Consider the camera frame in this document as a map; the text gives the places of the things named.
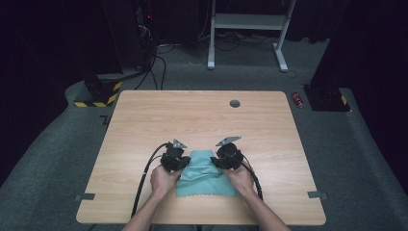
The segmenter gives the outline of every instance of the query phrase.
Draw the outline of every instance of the folded fabric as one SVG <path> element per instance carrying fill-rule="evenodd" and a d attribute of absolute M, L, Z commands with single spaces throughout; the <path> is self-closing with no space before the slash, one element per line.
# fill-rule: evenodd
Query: folded fabric
<path fill-rule="evenodd" d="M 236 196 L 237 193 L 225 175 L 211 162 L 211 150 L 193 151 L 191 160 L 177 181 L 177 196 L 214 194 Z"/>

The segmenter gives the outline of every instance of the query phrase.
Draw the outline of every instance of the white metal frame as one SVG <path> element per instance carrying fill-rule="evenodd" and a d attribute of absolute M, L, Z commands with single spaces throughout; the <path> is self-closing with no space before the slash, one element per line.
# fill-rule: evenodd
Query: white metal frame
<path fill-rule="evenodd" d="M 285 15 L 265 15 L 265 14 L 233 14 L 233 13 L 216 13 L 216 0 L 213 0 L 212 16 L 211 16 L 211 37 L 208 51 L 209 69 L 216 67 L 216 50 L 215 36 L 216 28 L 230 29 L 252 29 L 252 30 L 276 30 L 281 31 L 279 40 L 273 44 L 273 51 L 279 63 L 282 72 L 288 71 L 285 58 L 282 54 L 282 45 L 291 22 L 294 4 L 296 0 L 292 0 L 288 11 Z"/>

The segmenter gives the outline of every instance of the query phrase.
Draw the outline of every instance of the wooden table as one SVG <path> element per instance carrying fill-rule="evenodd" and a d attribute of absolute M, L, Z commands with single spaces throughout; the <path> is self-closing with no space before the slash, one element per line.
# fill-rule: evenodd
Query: wooden table
<path fill-rule="evenodd" d="M 239 100 L 239 108 L 230 106 Z M 162 143 L 178 141 L 194 150 L 218 150 L 226 137 L 248 158 L 263 188 L 264 201 L 287 224 L 325 223 L 316 186 L 280 91 L 153 91 L 121 93 L 77 214 L 82 223 L 126 223 L 131 217 L 143 169 Z M 151 193 L 150 167 L 139 208 Z M 217 195 L 165 199 L 153 220 L 168 224 L 254 224 L 242 199 Z"/>

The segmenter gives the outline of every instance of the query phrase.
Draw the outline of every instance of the human arm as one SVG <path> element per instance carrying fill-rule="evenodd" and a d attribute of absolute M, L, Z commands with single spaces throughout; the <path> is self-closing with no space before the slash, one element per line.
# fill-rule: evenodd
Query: human arm
<path fill-rule="evenodd" d="M 131 230 L 149 230 L 150 224 L 154 218 L 155 212 L 166 195 L 175 187 L 175 183 L 182 170 L 169 173 L 163 166 L 153 169 L 150 183 L 152 185 L 152 194 L 147 201 L 129 220 L 123 231 Z"/>
<path fill-rule="evenodd" d="M 253 179 L 248 170 L 244 167 L 238 167 L 235 170 L 226 169 L 224 173 L 228 176 L 234 188 L 240 193 L 243 201 L 245 201 L 258 221 L 262 231 L 290 230 L 285 222 L 258 197 L 253 189 Z"/>

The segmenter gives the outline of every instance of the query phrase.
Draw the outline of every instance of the soda can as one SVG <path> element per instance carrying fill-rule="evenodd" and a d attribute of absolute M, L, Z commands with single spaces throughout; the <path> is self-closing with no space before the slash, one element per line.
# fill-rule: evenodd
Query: soda can
<path fill-rule="evenodd" d="M 297 108 L 303 108 L 303 100 L 297 92 L 292 93 L 292 99 Z"/>

